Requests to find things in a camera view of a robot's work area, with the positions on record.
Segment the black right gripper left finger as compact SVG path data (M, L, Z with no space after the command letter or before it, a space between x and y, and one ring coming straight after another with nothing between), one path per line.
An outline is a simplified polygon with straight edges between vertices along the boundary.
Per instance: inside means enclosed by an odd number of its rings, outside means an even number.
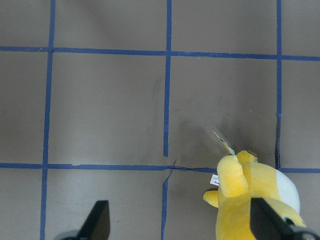
M79 230L60 233L57 240L108 240L111 233L108 200L98 200Z

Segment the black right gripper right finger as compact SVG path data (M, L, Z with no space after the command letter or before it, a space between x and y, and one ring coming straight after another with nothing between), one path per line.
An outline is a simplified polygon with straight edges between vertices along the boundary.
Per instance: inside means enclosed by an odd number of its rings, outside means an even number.
M288 224L264 198L250 200L250 230L257 240L318 240L307 227Z

